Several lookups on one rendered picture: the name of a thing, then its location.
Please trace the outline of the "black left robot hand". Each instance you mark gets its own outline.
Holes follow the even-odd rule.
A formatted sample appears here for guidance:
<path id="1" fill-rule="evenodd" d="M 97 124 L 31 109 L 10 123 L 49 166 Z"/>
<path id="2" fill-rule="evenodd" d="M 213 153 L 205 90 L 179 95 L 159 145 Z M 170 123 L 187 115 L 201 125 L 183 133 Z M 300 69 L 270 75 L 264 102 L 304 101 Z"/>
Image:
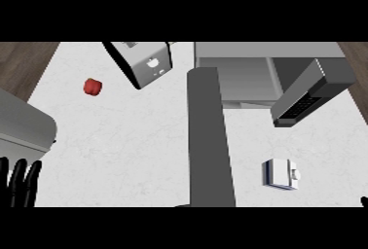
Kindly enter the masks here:
<path id="1" fill-rule="evenodd" d="M 19 159 L 9 172 L 9 159 L 0 158 L 0 208 L 34 206 L 40 169 L 40 160 L 26 169 L 26 160 Z"/>

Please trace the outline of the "white milk carton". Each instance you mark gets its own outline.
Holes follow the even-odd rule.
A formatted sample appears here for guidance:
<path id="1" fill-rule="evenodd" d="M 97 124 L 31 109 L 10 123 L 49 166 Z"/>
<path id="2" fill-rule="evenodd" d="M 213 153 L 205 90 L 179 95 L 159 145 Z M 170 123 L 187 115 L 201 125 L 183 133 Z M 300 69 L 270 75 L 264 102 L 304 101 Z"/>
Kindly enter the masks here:
<path id="1" fill-rule="evenodd" d="M 261 163 L 263 185 L 282 190 L 297 190 L 300 172 L 291 160 L 270 159 Z"/>

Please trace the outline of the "dark grey microwave door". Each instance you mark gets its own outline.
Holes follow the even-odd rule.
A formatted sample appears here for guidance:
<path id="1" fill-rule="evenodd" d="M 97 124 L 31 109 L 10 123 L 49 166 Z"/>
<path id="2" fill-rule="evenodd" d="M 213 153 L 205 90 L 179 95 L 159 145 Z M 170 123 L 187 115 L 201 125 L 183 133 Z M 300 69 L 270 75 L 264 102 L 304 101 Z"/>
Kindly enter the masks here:
<path id="1" fill-rule="evenodd" d="M 235 207 L 235 187 L 217 69 L 186 73 L 189 204 Z"/>

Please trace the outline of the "grey microwave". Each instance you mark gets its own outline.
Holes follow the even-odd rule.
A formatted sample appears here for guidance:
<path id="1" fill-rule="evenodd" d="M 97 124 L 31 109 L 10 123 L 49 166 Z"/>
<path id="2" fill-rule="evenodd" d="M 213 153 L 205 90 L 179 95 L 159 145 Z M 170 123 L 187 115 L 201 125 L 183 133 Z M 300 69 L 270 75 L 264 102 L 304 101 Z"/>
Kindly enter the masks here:
<path id="1" fill-rule="evenodd" d="M 292 127 L 354 84 L 335 42 L 196 42 L 193 66 L 217 71 L 223 107 L 267 109 Z"/>

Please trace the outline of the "rounded grey appliance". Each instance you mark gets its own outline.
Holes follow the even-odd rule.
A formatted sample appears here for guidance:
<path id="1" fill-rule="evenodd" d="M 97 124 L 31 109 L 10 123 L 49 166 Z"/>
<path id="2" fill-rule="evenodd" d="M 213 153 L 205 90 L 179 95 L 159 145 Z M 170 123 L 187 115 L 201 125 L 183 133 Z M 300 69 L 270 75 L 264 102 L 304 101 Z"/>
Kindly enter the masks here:
<path id="1" fill-rule="evenodd" d="M 53 118 L 0 89 L 0 158 L 10 167 L 19 159 L 28 164 L 49 152 L 56 138 Z"/>

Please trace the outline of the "red bell pepper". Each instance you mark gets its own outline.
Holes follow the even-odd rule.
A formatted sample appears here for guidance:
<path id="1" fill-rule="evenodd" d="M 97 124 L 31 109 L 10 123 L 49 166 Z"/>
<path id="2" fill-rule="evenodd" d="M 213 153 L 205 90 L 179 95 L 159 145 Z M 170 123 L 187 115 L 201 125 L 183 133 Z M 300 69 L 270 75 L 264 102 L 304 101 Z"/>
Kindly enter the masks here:
<path id="1" fill-rule="evenodd" d="M 84 81 L 82 91 L 85 94 L 96 96 L 102 90 L 102 83 L 91 78 Z"/>

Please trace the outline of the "silver toaster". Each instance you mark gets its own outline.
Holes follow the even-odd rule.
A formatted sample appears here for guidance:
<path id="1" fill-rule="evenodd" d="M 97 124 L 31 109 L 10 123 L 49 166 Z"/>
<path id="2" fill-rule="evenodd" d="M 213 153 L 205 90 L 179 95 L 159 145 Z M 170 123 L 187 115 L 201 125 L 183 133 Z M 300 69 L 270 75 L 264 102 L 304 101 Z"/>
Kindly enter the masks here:
<path id="1" fill-rule="evenodd" d="M 103 42 L 102 45 L 136 89 L 145 88 L 173 69 L 168 42 Z"/>

